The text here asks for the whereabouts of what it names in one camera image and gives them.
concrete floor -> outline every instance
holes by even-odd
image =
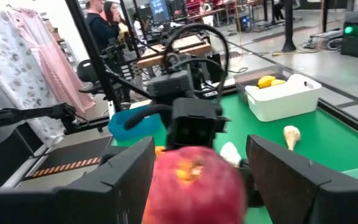
[[[319,13],[298,12],[296,16],[302,16],[302,21],[295,21],[294,27],[310,26],[313,29],[294,34],[293,41],[295,45],[300,45],[308,40],[309,35],[318,33]],[[328,17],[328,28],[342,27],[344,18],[343,12],[330,12]],[[256,70],[271,65],[280,65],[293,72],[307,75],[318,82],[322,83],[323,95],[322,99],[342,108],[344,111],[358,118],[358,58],[340,55],[339,52],[316,52],[313,54],[294,54],[273,57],[271,52],[281,50],[284,38],[279,37],[273,40],[254,43],[255,38],[274,34],[284,31],[283,26],[277,26],[260,33],[239,33],[229,37],[228,34],[235,30],[233,25],[228,27],[220,27],[219,30],[226,36],[227,40],[236,44],[230,44],[230,51],[237,51],[243,55],[230,61],[230,69],[236,71],[242,67],[248,67],[249,71]],[[216,51],[222,53],[222,47],[217,40],[213,40],[213,46]],[[270,52],[263,56],[249,54],[251,52]],[[103,111],[107,109],[107,103],[102,100],[101,96],[96,96],[97,105],[88,111],[88,118],[101,116]],[[108,136],[109,132],[105,128],[104,133],[98,133],[97,130],[89,130],[78,134],[67,136],[57,147],[65,147],[80,142],[90,141],[97,138]],[[30,189],[49,189],[52,187],[66,185],[73,180],[81,177],[84,172],[95,169],[86,167],[60,174],[41,177],[38,179],[27,180],[22,182],[19,188]]]

yellow fruit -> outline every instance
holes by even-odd
[[[284,80],[273,80],[270,84],[270,86],[279,85],[285,83]]]
[[[260,78],[258,81],[259,88],[266,88],[269,87],[272,81],[274,81],[276,77],[271,75],[265,75],[264,77]]]

white plastic bin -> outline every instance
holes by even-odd
[[[316,110],[320,89],[320,83],[294,74],[283,84],[262,89],[246,86],[246,95],[253,114],[268,122]]]

green light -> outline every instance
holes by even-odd
[[[353,27],[346,27],[345,28],[345,34],[350,34],[351,32],[353,32]]]

